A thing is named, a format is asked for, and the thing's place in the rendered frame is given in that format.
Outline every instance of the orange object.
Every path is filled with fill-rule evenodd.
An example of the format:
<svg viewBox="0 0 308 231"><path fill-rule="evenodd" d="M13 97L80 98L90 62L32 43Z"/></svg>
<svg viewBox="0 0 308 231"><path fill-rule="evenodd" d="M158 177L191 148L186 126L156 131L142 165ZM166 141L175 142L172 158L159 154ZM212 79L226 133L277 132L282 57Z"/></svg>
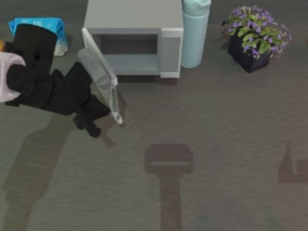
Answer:
<svg viewBox="0 0 308 231"><path fill-rule="evenodd" d="M3 50L4 50L4 44L2 40L0 39L0 51L3 51Z"/></svg>

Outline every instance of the white sleeve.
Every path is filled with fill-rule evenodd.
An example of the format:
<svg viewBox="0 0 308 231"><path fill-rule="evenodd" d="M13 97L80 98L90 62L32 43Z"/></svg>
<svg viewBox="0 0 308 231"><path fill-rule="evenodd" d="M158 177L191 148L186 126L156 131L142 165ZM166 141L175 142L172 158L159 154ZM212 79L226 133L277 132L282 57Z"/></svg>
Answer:
<svg viewBox="0 0 308 231"><path fill-rule="evenodd" d="M6 74L13 64L26 65L17 54L0 52L0 103L11 101L20 96L19 92L10 90L6 83Z"/></svg>

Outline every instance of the blue and white packet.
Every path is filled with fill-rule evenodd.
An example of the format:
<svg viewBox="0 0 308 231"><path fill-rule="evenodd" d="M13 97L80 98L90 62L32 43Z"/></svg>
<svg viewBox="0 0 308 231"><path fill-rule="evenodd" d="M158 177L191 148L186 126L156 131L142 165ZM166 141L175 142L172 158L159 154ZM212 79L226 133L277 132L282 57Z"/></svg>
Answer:
<svg viewBox="0 0 308 231"><path fill-rule="evenodd" d="M8 24L13 36L15 36L15 32L19 24L31 24L48 29L55 33L58 38L54 56L63 56L67 52L67 39L64 31L64 22L61 18L15 18Z"/></svg>

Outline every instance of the black flower pot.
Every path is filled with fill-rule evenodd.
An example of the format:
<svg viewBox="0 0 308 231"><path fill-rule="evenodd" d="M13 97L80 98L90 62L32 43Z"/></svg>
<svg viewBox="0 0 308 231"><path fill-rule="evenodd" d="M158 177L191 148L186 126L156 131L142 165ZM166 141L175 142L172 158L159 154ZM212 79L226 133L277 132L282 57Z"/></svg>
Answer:
<svg viewBox="0 0 308 231"><path fill-rule="evenodd" d="M270 62L270 52L261 54L258 59L254 58L251 54L252 52L249 50L244 53L244 48L242 47L244 36L245 34L241 37L238 37L237 33L231 36L228 53L248 73L254 72L267 66Z"/></svg>

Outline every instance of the gray floor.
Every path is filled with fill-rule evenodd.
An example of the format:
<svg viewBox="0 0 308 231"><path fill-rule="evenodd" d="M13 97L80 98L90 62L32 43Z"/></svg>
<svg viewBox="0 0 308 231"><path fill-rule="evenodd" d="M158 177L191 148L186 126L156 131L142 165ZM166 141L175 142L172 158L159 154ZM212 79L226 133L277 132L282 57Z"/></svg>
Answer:
<svg viewBox="0 0 308 231"><path fill-rule="evenodd" d="M98 139L71 117L0 105L0 230L306 230L308 4L259 1L294 40L247 74L218 25L243 2L251 1L214 1L203 62L176 85L123 79L125 125L99 120ZM2 2L0 38L12 38L13 17L61 16L70 46L54 67L66 72L82 47L85 6Z"/></svg>

